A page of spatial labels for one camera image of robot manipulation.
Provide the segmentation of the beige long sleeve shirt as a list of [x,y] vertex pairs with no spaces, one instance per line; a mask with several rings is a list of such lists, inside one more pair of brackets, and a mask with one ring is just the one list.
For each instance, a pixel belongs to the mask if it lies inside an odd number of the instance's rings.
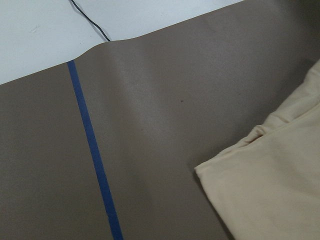
[[319,239],[319,63],[263,124],[195,172],[235,239]]

